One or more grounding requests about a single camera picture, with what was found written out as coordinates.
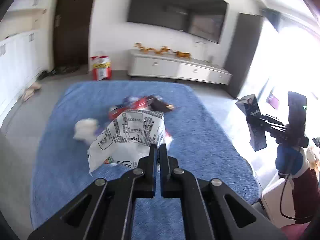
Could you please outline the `blue and white gloved right hand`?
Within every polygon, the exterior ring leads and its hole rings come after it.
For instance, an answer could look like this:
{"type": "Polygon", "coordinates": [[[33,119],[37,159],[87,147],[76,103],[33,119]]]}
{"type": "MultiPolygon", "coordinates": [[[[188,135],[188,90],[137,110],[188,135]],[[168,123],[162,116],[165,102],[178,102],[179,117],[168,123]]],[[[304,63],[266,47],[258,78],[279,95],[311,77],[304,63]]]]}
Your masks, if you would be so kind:
{"type": "Polygon", "coordinates": [[[282,177],[296,179],[310,168],[310,163],[302,147],[280,144],[277,147],[276,169],[282,177]]]}

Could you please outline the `maroon sleeved right forearm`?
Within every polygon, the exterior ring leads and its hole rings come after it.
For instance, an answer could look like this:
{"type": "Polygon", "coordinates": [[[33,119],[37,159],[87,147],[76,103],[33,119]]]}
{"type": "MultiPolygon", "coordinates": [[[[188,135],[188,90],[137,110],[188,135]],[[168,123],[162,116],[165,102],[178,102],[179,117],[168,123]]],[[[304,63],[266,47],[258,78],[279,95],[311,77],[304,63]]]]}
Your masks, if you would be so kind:
{"type": "Polygon", "coordinates": [[[308,168],[301,176],[293,178],[292,190],[296,224],[310,222],[319,207],[319,186],[316,172],[308,168]]]}

